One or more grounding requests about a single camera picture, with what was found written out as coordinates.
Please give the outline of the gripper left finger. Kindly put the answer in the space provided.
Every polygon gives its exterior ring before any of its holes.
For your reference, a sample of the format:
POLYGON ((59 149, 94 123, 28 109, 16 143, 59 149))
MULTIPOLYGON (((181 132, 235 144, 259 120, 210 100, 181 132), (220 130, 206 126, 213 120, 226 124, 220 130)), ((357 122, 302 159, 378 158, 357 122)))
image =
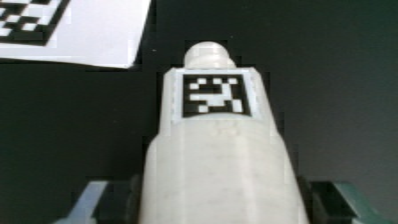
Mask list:
POLYGON ((91 181, 55 224, 139 224, 142 178, 91 181))

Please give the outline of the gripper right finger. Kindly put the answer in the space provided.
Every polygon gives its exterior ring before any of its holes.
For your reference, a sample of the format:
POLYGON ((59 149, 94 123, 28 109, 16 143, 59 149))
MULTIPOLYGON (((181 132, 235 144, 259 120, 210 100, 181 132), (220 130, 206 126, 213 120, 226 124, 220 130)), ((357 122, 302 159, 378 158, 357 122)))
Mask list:
POLYGON ((300 181, 311 224, 380 224, 380 215, 348 182, 300 181))

